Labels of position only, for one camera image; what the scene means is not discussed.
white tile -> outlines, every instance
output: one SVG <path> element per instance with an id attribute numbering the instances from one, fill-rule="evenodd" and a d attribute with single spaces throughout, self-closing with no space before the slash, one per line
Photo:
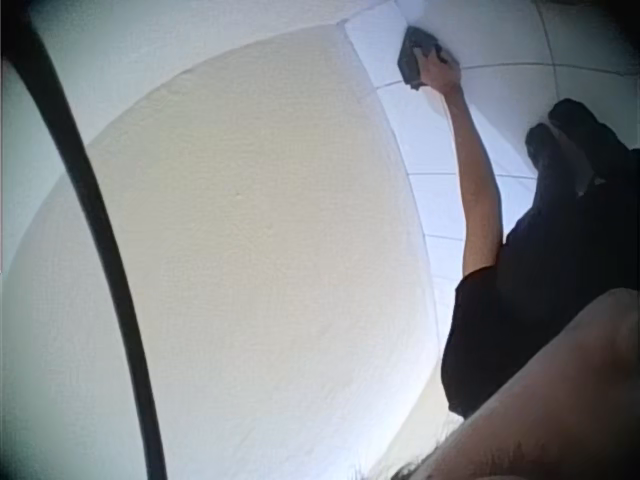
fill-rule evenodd
<path id="1" fill-rule="evenodd" d="M 345 29 L 374 86 L 402 80 L 398 54 L 407 22 L 395 2 L 364 11 L 349 20 Z"/>
<path id="2" fill-rule="evenodd" d="M 524 147 L 514 147 L 506 136 L 500 133 L 476 107 L 471 107 L 471 114 L 496 175 L 536 177 L 537 174 L 531 161 L 525 155 Z"/>
<path id="3" fill-rule="evenodd" d="M 533 179 L 498 177 L 498 188 L 502 198 L 502 225 L 505 235 L 533 203 L 536 181 Z"/>
<path id="4" fill-rule="evenodd" d="M 411 0 L 410 23 L 432 33 L 463 67 L 551 63 L 542 21 L 530 0 Z"/>
<path id="5" fill-rule="evenodd" d="M 638 57 L 615 23 L 588 5 L 541 3 L 556 64 L 638 72 Z"/>
<path id="6" fill-rule="evenodd" d="M 436 302 L 436 317 L 438 320 L 438 337 L 440 348 L 444 348 L 451 330 L 453 307 L 455 305 L 456 287 L 459 282 L 434 277 L 433 291 Z"/>
<path id="7" fill-rule="evenodd" d="M 558 67 L 561 98 L 583 102 L 628 146 L 638 144 L 638 88 L 634 77 Z"/>
<path id="8" fill-rule="evenodd" d="M 378 90 L 408 173 L 455 173 L 456 157 L 442 97 L 404 83 Z"/>
<path id="9" fill-rule="evenodd" d="M 450 238 L 425 237 L 433 277 L 459 282 L 462 279 L 464 242 Z"/>
<path id="10" fill-rule="evenodd" d="M 464 214 L 457 175 L 411 175 L 425 235 L 463 239 Z"/>
<path id="11" fill-rule="evenodd" d="M 463 72 L 463 87 L 497 173 L 535 176 L 524 139 L 557 100 L 553 68 L 506 66 Z M 491 137 L 501 138 L 492 143 Z"/>
<path id="12" fill-rule="evenodd" d="M 451 331 L 453 305 L 436 302 L 436 316 L 438 319 L 438 342 L 440 343 L 440 355 L 442 355 Z"/>

black clothing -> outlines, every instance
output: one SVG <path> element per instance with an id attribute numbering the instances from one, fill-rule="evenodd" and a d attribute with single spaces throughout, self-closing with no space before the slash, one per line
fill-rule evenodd
<path id="1" fill-rule="evenodd" d="M 496 264 L 467 275 L 456 289 L 442 382 L 450 410 L 465 418 L 598 296 L 639 288 L 637 182 L 618 168 L 578 197 L 559 146 L 533 130 L 527 136 L 530 156 L 539 156 L 533 206 Z M 538 143 L 529 148 L 532 139 Z M 604 150 L 596 149 L 599 156 Z"/>

dark shoe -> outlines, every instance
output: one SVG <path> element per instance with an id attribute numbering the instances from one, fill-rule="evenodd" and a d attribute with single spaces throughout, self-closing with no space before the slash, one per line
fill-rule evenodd
<path id="1" fill-rule="evenodd" d="M 538 172 L 546 162 L 564 161 L 558 140 L 544 123 L 532 127 L 527 132 L 524 143 L 531 163 Z"/>
<path id="2" fill-rule="evenodd" d="M 559 101 L 549 112 L 549 122 L 585 153 L 596 176 L 611 179 L 633 169 L 629 149 L 584 104 L 571 99 Z"/>

person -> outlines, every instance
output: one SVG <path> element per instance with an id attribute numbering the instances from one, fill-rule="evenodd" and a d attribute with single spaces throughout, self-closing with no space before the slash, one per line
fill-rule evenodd
<path id="1" fill-rule="evenodd" d="M 558 137 L 544 124 L 526 136 L 536 192 L 503 241 L 460 68 L 415 54 L 455 137 L 466 240 L 441 368 L 465 420 L 393 480 L 640 478 L 637 152 L 560 101 L 549 113 Z M 594 172 L 581 195 L 569 147 Z"/>

black shirt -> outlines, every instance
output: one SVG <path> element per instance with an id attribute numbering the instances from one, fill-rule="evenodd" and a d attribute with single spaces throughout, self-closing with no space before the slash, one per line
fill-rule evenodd
<path id="1" fill-rule="evenodd" d="M 528 212 L 496 265 L 456 289 L 442 359 L 449 409 L 473 414 L 595 298 L 638 289 L 638 197 L 607 183 Z"/>

